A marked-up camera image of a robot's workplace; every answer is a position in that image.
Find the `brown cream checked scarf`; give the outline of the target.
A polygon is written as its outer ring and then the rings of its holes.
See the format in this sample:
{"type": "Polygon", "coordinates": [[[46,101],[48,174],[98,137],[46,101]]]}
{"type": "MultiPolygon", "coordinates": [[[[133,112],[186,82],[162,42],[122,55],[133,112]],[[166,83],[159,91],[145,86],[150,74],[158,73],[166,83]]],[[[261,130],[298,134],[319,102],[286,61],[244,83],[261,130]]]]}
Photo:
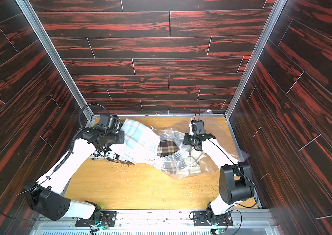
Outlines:
{"type": "Polygon", "coordinates": [[[195,154],[191,146],[179,148],[173,140],[161,140],[157,149],[157,156],[154,167],[170,175],[180,177],[201,173],[200,154],[195,154]]]}

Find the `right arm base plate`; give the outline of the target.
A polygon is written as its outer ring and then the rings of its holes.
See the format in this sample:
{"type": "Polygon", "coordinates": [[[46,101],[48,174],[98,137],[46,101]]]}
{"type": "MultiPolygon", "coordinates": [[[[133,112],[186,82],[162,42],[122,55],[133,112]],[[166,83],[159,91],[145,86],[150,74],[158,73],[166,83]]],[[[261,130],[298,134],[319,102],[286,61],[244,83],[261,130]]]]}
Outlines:
{"type": "Polygon", "coordinates": [[[189,215],[190,220],[193,221],[195,227],[203,226],[233,226],[231,214],[229,212],[222,215],[215,215],[206,210],[192,211],[189,215]]]}

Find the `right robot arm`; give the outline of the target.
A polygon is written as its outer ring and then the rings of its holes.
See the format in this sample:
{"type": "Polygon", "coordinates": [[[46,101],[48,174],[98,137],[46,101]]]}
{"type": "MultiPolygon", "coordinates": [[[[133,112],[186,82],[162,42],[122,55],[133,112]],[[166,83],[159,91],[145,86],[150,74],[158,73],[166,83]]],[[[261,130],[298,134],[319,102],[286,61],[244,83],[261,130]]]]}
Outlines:
{"type": "Polygon", "coordinates": [[[198,215],[197,219],[213,226],[231,225],[229,209],[255,196],[251,167],[230,156],[215,136],[206,132],[202,120],[191,121],[184,144],[206,153],[220,170],[219,196],[208,203],[205,217],[198,215]]]}

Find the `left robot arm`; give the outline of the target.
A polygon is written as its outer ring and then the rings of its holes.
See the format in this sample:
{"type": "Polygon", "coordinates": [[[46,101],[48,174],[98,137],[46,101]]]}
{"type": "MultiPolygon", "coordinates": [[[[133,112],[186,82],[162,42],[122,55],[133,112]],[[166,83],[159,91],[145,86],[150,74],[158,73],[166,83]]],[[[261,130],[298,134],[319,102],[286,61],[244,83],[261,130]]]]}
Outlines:
{"type": "Polygon", "coordinates": [[[78,130],[63,157],[35,183],[24,184],[29,207],[52,221],[76,217],[88,220],[92,225],[100,224],[103,216],[99,205],[71,200],[62,196],[62,192],[91,154],[112,144],[124,143],[122,125],[117,115],[104,114],[93,127],[78,130]]]}

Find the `black white smiley scarf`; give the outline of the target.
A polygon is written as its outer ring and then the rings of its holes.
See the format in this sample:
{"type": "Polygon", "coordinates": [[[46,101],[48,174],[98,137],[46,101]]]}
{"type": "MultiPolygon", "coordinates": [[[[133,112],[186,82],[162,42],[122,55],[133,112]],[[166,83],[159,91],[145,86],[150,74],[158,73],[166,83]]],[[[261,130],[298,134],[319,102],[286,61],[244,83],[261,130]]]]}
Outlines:
{"type": "Polygon", "coordinates": [[[127,160],[115,153],[108,145],[96,149],[94,153],[89,156],[89,158],[91,158],[93,161],[107,160],[109,162],[120,163],[127,166],[135,165],[135,163],[132,161],[127,160]]]}

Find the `clear plastic vacuum bag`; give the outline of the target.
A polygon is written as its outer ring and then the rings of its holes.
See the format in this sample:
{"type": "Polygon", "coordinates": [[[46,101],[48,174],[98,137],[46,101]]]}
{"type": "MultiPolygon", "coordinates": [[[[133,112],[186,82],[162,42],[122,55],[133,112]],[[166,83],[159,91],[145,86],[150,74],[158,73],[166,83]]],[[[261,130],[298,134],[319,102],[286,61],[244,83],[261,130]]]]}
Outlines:
{"type": "Polygon", "coordinates": [[[160,139],[158,158],[153,160],[151,165],[178,180],[214,172],[223,165],[240,162],[237,151],[230,147],[231,136],[213,115],[214,112],[209,109],[205,112],[198,111],[195,118],[196,121],[204,122],[207,134],[214,136],[213,139],[204,141],[202,148],[183,144],[184,135],[192,134],[190,125],[193,119],[180,121],[163,130],[151,128],[160,139]]]}

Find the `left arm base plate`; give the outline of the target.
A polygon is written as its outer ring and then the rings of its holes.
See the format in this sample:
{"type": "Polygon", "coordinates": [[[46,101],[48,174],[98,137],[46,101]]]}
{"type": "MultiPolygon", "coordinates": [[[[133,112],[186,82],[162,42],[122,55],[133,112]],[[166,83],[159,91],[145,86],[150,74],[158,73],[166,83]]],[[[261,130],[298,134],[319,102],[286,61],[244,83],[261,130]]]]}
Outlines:
{"type": "Polygon", "coordinates": [[[117,220],[117,211],[100,211],[89,219],[78,218],[75,226],[78,228],[107,229],[114,227],[117,220]]]}

